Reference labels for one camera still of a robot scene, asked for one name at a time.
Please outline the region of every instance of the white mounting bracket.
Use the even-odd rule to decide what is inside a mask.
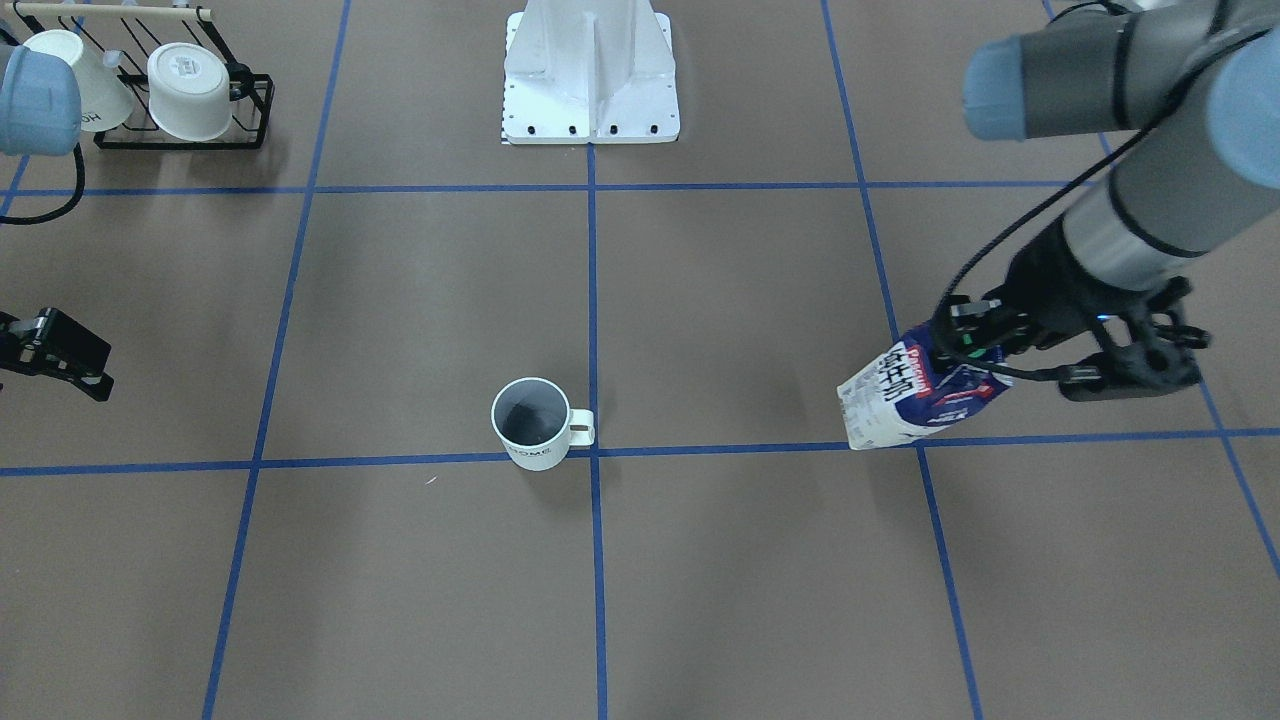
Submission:
[[[503,141],[676,140],[671,49],[671,19],[649,0],[529,0],[507,19]]]

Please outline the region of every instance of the mug handle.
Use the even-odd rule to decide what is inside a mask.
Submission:
[[[571,447],[595,445],[595,414],[590,410],[568,411],[568,443]]]

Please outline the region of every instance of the white plastic base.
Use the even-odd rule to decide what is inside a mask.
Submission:
[[[671,19],[662,13],[648,10],[657,18],[658,29],[666,41],[666,51],[672,50]],[[507,51],[516,37],[525,13],[515,13],[507,19]],[[586,32],[591,32],[586,23]],[[636,23],[636,44],[644,45],[648,29],[644,18]],[[680,136],[680,105],[676,96],[675,64],[663,76],[635,73],[626,83],[604,97],[591,97],[596,68],[618,61],[616,54],[636,53],[628,47],[602,47],[599,36],[586,44],[594,49],[591,56],[581,58],[588,68],[586,77],[593,87],[577,92],[545,73],[507,72],[503,92],[502,140],[512,145],[585,145],[585,143],[644,143],[672,142]]]

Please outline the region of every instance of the mug rim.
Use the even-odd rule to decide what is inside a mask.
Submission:
[[[547,442],[540,442],[538,445],[521,445],[518,442],[512,442],[509,438],[507,438],[506,434],[503,434],[502,430],[498,429],[498,418],[495,416],[498,413],[498,401],[502,400],[502,396],[506,395],[507,391],[511,389],[512,387],[529,380],[545,383],[556,388],[556,392],[559,393],[561,400],[564,401],[564,424],[561,425],[561,429],[557,430],[550,439],[548,439]],[[558,441],[561,436],[563,436],[564,432],[568,430],[570,427],[572,427],[572,424],[573,424],[573,406],[570,404],[568,396],[564,395],[564,391],[558,384],[548,380],[547,378],[538,378],[534,375],[529,375],[525,378],[511,380],[500,391],[498,391],[498,395],[493,396],[493,402],[489,405],[489,425],[493,427],[493,432],[498,434],[498,437],[502,439],[503,443],[509,445],[511,447],[518,447],[521,450],[538,450],[540,447],[552,445],[556,441]]]

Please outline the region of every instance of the white mug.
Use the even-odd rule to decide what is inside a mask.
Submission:
[[[129,119],[136,100],[114,68],[84,47],[78,35],[65,29],[37,32],[23,42],[36,53],[61,58],[72,67],[81,91],[81,129],[100,132]]]
[[[570,447],[595,442],[595,414],[570,407],[564,391],[543,378],[521,378],[502,388],[489,421],[507,455],[526,470],[550,470]]]
[[[151,119],[166,133],[205,142],[232,124],[230,76],[223,60],[198,45],[170,42],[147,58]]]

